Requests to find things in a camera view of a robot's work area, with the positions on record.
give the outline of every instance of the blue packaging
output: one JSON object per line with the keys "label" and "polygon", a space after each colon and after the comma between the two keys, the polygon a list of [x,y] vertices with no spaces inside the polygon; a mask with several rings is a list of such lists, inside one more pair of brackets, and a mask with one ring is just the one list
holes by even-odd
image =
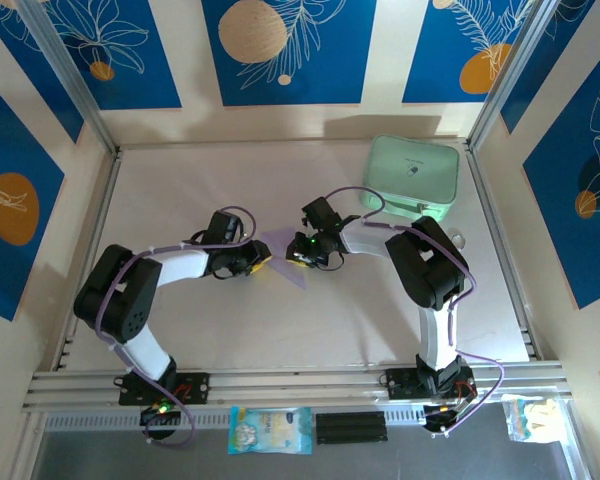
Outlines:
{"label": "blue packaging", "polygon": [[229,453],[309,455],[313,447],[310,408],[231,409]]}

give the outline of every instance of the blue poster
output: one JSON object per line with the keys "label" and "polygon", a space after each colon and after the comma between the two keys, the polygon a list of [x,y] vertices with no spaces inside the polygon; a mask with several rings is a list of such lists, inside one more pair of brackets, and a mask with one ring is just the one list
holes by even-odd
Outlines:
{"label": "blue poster", "polygon": [[0,316],[13,320],[64,174],[0,97]]}
{"label": "blue poster", "polygon": [[562,0],[558,5],[500,111],[509,132],[516,128],[594,2],[595,0]]}
{"label": "blue poster", "polygon": [[[46,82],[53,72],[5,4],[0,0],[0,36],[39,88],[39,77]],[[148,0],[49,0],[43,6],[101,109],[181,107]]]}
{"label": "blue poster", "polygon": [[356,104],[376,0],[202,0],[225,106]]}
{"label": "blue poster", "polygon": [[18,12],[7,5],[12,4],[0,2],[0,38],[75,143],[84,124],[82,116],[44,60]]}
{"label": "blue poster", "polygon": [[431,0],[403,103],[482,102],[533,0]]}
{"label": "blue poster", "polygon": [[600,62],[524,163],[580,308],[600,298]]}

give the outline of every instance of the plastic bag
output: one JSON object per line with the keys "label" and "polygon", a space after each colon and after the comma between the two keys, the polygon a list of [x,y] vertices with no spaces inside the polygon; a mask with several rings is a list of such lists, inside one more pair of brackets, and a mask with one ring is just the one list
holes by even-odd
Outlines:
{"label": "plastic bag", "polygon": [[231,409],[229,453],[292,453],[312,450],[310,408]]}
{"label": "plastic bag", "polygon": [[504,394],[502,407],[514,442],[551,443],[565,438],[560,406],[551,398]]}

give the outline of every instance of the white tabletop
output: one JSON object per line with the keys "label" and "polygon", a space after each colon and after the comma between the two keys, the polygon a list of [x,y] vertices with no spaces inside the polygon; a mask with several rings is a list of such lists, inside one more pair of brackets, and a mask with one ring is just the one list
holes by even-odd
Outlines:
{"label": "white tabletop", "polygon": [[[461,350],[528,360],[462,145],[458,195],[442,222],[466,239],[462,254],[478,290],[459,306]],[[179,243],[227,205],[248,208],[259,232],[301,227],[301,208],[346,185],[360,185],[369,141],[202,144],[128,150],[107,214],[100,251]],[[330,199],[343,217],[367,212],[352,192]],[[409,223],[378,215],[379,221]],[[271,268],[248,278],[186,280],[158,290],[151,329],[181,368],[328,367],[413,363],[419,346],[415,304],[391,262],[348,255],[337,272],[305,269],[302,290]],[[70,370],[119,369],[80,322]]]}

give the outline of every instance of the mint green case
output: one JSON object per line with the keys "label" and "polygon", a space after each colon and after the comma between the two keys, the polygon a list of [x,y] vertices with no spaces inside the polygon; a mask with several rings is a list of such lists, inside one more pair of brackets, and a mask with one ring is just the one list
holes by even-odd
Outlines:
{"label": "mint green case", "polygon": [[[391,135],[373,139],[363,184],[380,193],[385,212],[417,220],[442,220],[456,199],[460,155],[455,148]],[[375,195],[362,192],[365,207],[380,208]]]}

